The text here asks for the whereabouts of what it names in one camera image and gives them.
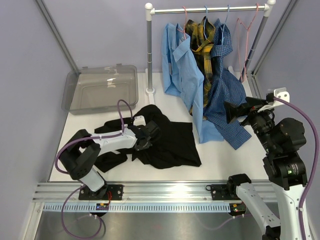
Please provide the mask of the black shirt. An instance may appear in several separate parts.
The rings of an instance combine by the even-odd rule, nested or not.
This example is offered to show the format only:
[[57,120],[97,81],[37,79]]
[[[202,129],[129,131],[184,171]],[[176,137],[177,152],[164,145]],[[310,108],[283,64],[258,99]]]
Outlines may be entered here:
[[160,128],[159,136],[145,150],[123,148],[118,153],[101,154],[95,162],[100,171],[105,173],[126,162],[127,155],[131,155],[133,161],[139,159],[144,165],[161,170],[179,166],[201,166],[192,123],[170,121],[154,104],[141,108],[135,116],[143,116],[146,122],[154,121]]

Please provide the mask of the blue hanger for checked shirt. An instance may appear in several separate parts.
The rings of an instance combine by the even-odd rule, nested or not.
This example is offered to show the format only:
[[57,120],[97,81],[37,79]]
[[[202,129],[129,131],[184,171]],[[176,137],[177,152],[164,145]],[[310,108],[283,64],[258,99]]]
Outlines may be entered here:
[[230,5],[228,4],[227,5],[227,14],[226,14],[226,17],[225,17],[225,21],[221,25],[221,44],[222,45],[224,44],[224,40],[225,40],[225,28],[226,28],[226,25],[227,25],[229,14],[230,14]]

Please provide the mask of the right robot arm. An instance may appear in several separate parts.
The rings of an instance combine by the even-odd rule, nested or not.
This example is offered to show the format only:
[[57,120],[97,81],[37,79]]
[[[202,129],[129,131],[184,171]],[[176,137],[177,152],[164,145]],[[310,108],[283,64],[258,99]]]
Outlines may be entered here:
[[275,124],[274,107],[267,100],[246,97],[235,105],[224,102],[227,123],[245,117],[242,126],[251,126],[266,155],[263,167],[276,195],[279,217],[255,192],[250,178],[236,174],[228,178],[226,193],[241,200],[257,222],[263,240],[310,240],[306,205],[307,171],[298,150],[307,142],[303,123],[287,117]]

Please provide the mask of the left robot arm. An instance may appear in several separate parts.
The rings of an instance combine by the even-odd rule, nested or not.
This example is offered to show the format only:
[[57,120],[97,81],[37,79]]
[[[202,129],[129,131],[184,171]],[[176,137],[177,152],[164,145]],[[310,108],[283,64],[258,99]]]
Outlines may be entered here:
[[161,134],[154,121],[145,125],[122,125],[118,131],[90,134],[81,129],[57,153],[54,165],[58,169],[61,162],[73,180],[84,184],[79,197],[85,200],[102,200],[111,188],[106,180],[94,169],[98,157],[117,150],[135,149],[142,151],[152,146]]

